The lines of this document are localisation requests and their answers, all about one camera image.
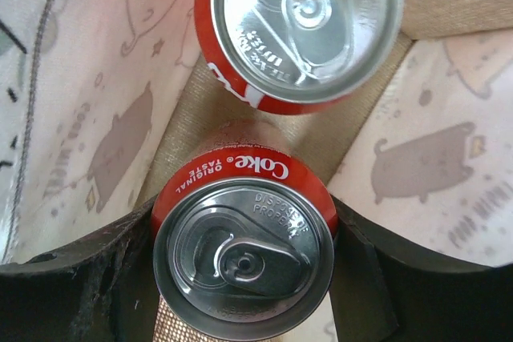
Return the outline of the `red soda can front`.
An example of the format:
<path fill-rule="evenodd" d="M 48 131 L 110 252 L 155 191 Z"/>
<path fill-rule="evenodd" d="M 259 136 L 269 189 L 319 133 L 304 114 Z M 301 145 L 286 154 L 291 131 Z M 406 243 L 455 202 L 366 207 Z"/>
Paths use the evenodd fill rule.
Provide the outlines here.
<path fill-rule="evenodd" d="M 295 328 L 325 298 L 337 226 L 326 186 L 290 154 L 277 127 L 231 121 L 156 198 L 156 285 L 203 334 L 267 340 Z"/>

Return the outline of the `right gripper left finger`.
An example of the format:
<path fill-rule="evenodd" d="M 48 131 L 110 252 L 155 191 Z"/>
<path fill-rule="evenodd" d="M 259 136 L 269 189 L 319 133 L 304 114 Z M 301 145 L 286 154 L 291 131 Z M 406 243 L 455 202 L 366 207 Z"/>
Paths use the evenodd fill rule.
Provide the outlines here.
<path fill-rule="evenodd" d="M 3 341 L 150 341 L 155 200 L 83 238 L 1 266 Z"/>

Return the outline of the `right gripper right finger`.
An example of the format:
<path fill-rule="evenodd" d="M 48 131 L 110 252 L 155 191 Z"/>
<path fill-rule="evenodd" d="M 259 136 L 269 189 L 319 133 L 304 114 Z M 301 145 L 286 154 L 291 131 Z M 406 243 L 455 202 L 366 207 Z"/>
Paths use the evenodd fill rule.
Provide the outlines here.
<path fill-rule="evenodd" d="M 431 251 L 338 199 L 330 298 L 340 341 L 510 341 L 512 266 Z"/>

